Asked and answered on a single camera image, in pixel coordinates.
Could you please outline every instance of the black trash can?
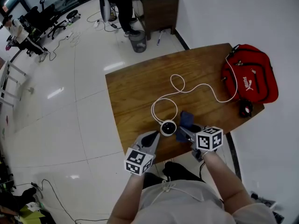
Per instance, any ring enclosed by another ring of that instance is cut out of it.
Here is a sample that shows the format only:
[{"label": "black trash can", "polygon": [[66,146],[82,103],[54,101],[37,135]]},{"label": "black trash can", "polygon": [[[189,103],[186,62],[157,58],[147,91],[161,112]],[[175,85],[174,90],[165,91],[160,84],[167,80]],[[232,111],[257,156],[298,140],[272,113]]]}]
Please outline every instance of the black trash can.
[{"label": "black trash can", "polygon": [[146,36],[144,31],[140,31],[139,35],[129,35],[134,52],[141,53],[146,50]]}]

